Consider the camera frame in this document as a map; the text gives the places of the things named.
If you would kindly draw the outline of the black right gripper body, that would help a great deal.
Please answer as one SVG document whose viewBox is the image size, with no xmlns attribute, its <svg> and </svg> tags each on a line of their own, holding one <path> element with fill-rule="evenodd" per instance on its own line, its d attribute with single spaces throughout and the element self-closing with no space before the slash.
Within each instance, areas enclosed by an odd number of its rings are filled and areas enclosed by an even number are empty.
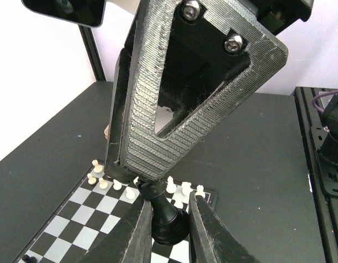
<svg viewBox="0 0 338 263">
<path fill-rule="evenodd" d="M 221 32 L 204 14 L 208 8 L 196 1 L 194 20 L 185 18 L 189 3 L 176 6 L 170 29 L 157 106 L 169 107 L 174 115 L 193 115 L 207 106 L 209 114 L 229 115 L 262 84 L 281 69 L 272 69 L 267 79 L 257 80 L 257 88 L 227 91 L 223 102 L 221 90 L 249 68 L 251 59 L 246 51 L 249 41 L 233 28 Z M 273 36 L 296 20 L 307 21 L 314 1 L 237 1 L 248 8 L 258 23 Z"/>
</svg>

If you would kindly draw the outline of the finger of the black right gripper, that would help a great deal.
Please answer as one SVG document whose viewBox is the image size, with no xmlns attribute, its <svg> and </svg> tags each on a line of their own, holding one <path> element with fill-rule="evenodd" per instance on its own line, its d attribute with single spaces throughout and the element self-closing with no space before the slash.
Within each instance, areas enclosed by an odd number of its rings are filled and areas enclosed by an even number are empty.
<svg viewBox="0 0 338 263">
<path fill-rule="evenodd" d="M 105 175 L 123 184 L 128 184 L 134 179 L 134 174 L 124 168 L 120 160 L 130 63 L 131 55 L 123 48 L 115 67 L 104 166 Z"/>
<path fill-rule="evenodd" d="M 141 1 L 126 52 L 122 165 L 148 181 L 162 178 L 288 58 L 242 1 Z"/>
</svg>

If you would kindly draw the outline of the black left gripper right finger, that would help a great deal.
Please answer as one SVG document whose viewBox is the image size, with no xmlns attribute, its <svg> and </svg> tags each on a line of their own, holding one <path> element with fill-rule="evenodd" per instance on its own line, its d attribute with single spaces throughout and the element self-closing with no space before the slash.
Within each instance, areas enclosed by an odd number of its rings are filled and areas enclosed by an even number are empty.
<svg viewBox="0 0 338 263">
<path fill-rule="evenodd" d="M 189 197 L 190 262 L 259 262 L 228 231 L 202 196 Z"/>
</svg>

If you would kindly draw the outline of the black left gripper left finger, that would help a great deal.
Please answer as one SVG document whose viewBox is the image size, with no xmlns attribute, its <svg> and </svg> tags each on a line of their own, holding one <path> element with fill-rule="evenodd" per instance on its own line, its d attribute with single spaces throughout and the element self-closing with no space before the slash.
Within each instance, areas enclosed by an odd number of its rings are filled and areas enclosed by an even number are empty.
<svg viewBox="0 0 338 263">
<path fill-rule="evenodd" d="M 152 207 L 139 196 L 109 234 L 79 262 L 150 262 Z"/>
</svg>

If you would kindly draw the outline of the black chess rook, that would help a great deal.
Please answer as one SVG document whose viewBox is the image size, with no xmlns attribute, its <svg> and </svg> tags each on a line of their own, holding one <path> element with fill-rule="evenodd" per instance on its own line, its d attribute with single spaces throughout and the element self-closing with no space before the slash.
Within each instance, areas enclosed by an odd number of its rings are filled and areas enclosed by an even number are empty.
<svg viewBox="0 0 338 263">
<path fill-rule="evenodd" d="M 156 182 L 139 179 L 136 186 L 153 209 L 151 235 L 154 241 L 162 245 L 175 245 L 184 240 L 190 231 L 189 215 L 168 201 L 165 182 L 162 179 Z"/>
</svg>

